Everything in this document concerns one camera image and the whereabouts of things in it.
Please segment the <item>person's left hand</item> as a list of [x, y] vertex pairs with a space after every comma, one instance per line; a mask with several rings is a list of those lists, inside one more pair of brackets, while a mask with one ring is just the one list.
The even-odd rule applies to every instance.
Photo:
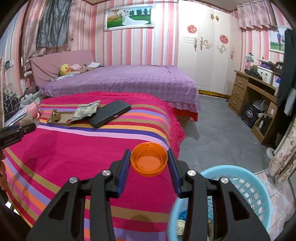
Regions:
[[6, 158], [4, 152], [0, 151], [0, 186], [1, 189], [7, 191], [8, 189], [8, 180], [6, 175], [6, 166], [3, 160]]

